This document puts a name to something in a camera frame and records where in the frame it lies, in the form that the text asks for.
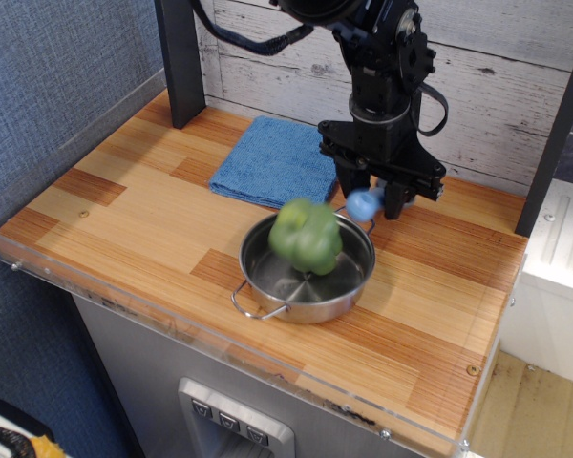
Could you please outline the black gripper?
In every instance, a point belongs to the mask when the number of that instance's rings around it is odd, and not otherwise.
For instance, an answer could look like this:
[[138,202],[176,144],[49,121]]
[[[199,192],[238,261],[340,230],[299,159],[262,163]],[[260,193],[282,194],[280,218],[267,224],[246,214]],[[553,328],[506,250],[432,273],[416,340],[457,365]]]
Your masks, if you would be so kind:
[[413,108],[388,124],[324,120],[318,125],[321,153],[333,159],[345,198],[357,190],[367,191],[371,177],[378,177],[388,182],[386,219],[399,219],[416,194],[439,199],[446,169],[421,145],[418,119]]

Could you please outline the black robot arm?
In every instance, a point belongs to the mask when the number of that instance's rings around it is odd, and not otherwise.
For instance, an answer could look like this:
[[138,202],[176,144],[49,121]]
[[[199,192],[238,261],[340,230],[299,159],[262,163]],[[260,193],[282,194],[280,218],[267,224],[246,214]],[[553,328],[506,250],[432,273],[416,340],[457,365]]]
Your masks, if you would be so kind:
[[299,22],[323,27],[340,46],[351,78],[349,121],[324,120],[318,131],[322,154],[333,159],[345,197],[369,189],[377,177],[386,219],[422,196],[438,199],[445,167],[421,144],[446,122],[420,127],[422,97],[442,107],[446,98],[426,84],[435,71],[435,51],[421,30],[414,1],[280,1]]

